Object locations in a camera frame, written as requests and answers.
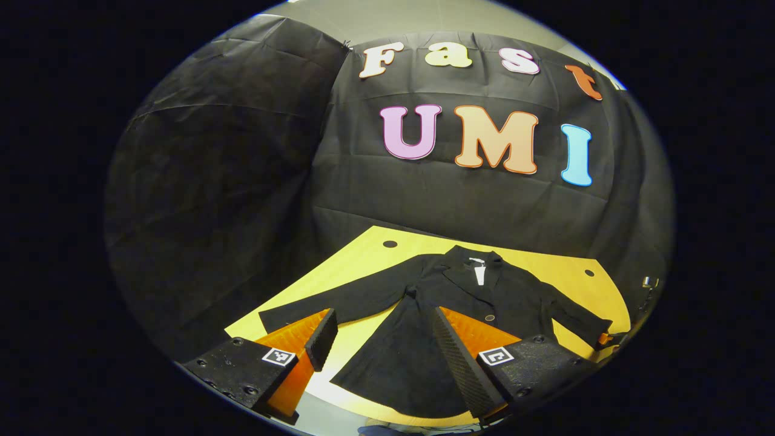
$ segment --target yellow table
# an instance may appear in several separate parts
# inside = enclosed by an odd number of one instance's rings
[[[395,241],[398,246],[385,247],[383,242],[386,240]],[[267,334],[258,316],[260,311],[325,292],[390,268],[417,254],[444,254],[455,245],[476,251],[496,251],[504,261],[528,270],[542,281],[554,285],[595,315],[613,320],[610,333],[619,333],[630,328],[629,313],[621,294],[605,270],[594,259],[507,250],[374,226],[296,283],[228,326],[225,329],[226,333],[231,337],[239,336],[256,340]],[[585,272],[587,270],[593,272],[594,276],[589,276]],[[448,427],[478,422],[470,412],[443,419],[411,417],[400,414],[390,407],[366,400],[329,382],[355,355],[395,306],[362,320],[340,324],[339,333],[325,361],[325,366],[321,372],[316,372],[312,376],[306,392],[355,414],[396,424]],[[590,360],[599,361],[611,353],[611,348],[600,353],[595,352],[576,334],[556,321],[554,321],[554,331],[562,346]]]

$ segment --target coat collar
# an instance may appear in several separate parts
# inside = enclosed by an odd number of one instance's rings
[[[479,285],[474,268],[481,264],[470,258],[481,259],[487,267],[484,270],[484,284]],[[493,289],[498,284],[503,267],[503,258],[498,253],[490,251],[475,251],[456,245],[447,251],[439,263],[443,274],[463,291],[474,298],[494,305]]]

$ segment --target pink letter u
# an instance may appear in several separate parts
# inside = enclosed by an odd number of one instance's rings
[[[431,154],[436,145],[436,116],[441,113],[441,106],[417,106],[415,112],[420,115],[422,129],[420,142],[415,145],[404,142],[403,119],[407,112],[402,106],[392,106],[380,111],[380,116],[384,119],[385,148],[388,153],[400,159],[422,159]]]

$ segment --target ceiling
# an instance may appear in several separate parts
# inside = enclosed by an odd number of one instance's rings
[[[400,33],[457,31],[508,36],[559,51],[621,83],[595,59],[530,17],[489,0],[297,0],[262,13],[308,24],[358,44]]]

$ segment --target coat sleeve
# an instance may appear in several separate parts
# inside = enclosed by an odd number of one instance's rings
[[[424,264],[423,256],[415,256],[380,272],[258,315],[267,333],[329,308],[336,311],[338,324],[359,320],[399,301],[406,286],[419,278]]]
[[[613,321],[598,317],[549,283],[542,282],[542,285],[545,295],[549,297],[551,317],[577,334],[592,348],[596,348],[600,335],[608,331]]]

